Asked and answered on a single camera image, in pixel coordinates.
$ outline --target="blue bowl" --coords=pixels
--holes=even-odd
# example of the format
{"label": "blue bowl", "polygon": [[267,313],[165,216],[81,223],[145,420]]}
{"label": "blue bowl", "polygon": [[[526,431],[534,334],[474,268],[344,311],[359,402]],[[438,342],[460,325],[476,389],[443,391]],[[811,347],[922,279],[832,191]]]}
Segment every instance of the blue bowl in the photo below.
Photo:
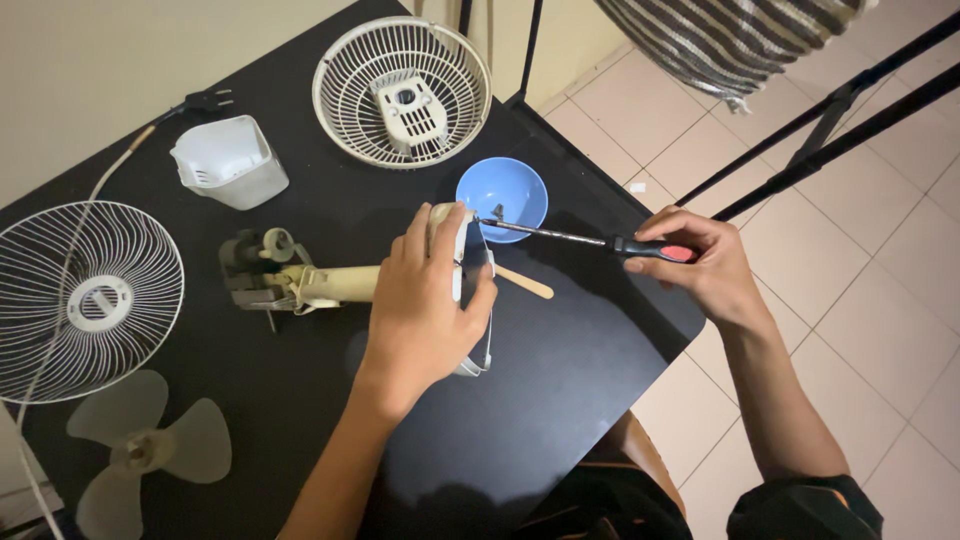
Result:
{"label": "blue bowl", "polygon": [[[503,205],[503,220],[525,227],[539,227],[546,217],[546,186],[537,171],[512,158],[489,158],[467,169],[457,184],[457,200],[477,215],[496,219],[493,210]],[[530,233],[481,225],[488,242],[509,244]]]}

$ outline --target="white fan grille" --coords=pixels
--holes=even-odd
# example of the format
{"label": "white fan grille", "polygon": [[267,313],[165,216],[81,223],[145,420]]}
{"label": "white fan grille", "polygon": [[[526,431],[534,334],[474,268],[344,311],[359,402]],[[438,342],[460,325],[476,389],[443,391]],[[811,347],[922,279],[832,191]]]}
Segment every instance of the white fan grille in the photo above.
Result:
{"label": "white fan grille", "polygon": [[[444,104],[448,135],[399,152],[390,143],[373,81],[414,68]],[[464,37],[416,17],[361,25],[326,52],[313,81],[313,105],[324,130],[344,150],[375,165],[409,169],[445,160],[480,132],[491,103],[490,71]]]}
{"label": "white fan grille", "polygon": [[117,382],[163,342],[182,299],[177,246],[138,209],[74,203],[16,223],[0,233],[0,399],[49,403]]}

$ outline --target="beige wall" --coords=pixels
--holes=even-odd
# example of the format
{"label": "beige wall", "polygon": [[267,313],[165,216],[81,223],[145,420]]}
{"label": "beige wall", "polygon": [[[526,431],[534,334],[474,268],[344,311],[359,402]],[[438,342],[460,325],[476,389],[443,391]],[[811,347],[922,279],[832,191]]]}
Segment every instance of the beige wall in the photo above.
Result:
{"label": "beige wall", "polygon": [[[3,2],[0,208],[350,3]],[[456,26],[458,0],[402,3]],[[501,100],[519,88],[532,10],[533,0],[474,2],[470,37],[492,60]],[[547,0],[527,102],[540,105],[624,39],[591,0]]]}

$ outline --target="screwdriver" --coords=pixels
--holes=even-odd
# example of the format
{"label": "screwdriver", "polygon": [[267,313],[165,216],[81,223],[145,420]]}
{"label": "screwdriver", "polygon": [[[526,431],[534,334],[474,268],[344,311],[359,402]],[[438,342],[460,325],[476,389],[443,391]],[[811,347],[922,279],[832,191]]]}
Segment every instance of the screwdriver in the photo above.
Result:
{"label": "screwdriver", "polygon": [[682,262],[684,264],[690,264],[696,262],[697,258],[700,256],[700,250],[696,248],[682,246],[666,240],[648,240],[646,242],[640,242],[619,234],[615,234],[610,238],[603,240],[600,238],[579,236],[577,234],[558,233],[556,231],[548,231],[547,229],[534,229],[533,227],[524,227],[522,225],[507,223],[497,219],[481,218],[480,223],[483,223],[484,225],[490,225],[491,227],[499,227],[500,229],[510,229],[511,231],[520,231],[521,233],[539,234],[540,236],[550,236],[553,238],[559,238],[561,240],[569,240],[572,242],[600,246],[606,248],[607,251],[622,257],[662,258],[663,260],[668,260],[670,262]]}

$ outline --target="hand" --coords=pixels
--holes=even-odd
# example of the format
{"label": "hand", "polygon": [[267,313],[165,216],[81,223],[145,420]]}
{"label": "hand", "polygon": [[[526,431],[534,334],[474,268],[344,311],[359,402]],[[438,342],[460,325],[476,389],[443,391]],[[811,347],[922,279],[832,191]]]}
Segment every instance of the hand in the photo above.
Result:
{"label": "hand", "polygon": [[659,237],[696,246],[703,254],[693,264],[628,258],[624,268],[687,289],[718,326],[748,326],[772,320],[756,288],[736,227],[669,206],[648,219],[634,235],[640,241]]}
{"label": "hand", "polygon": [[489,264],[467,309],[453,300],[453,256],[466,209],[458,202],[426,247],[430,205],[394,240],[373,292],[370,338],[354,391],[399,421],[434,382],[450,375],[487,329],[496,285]]}

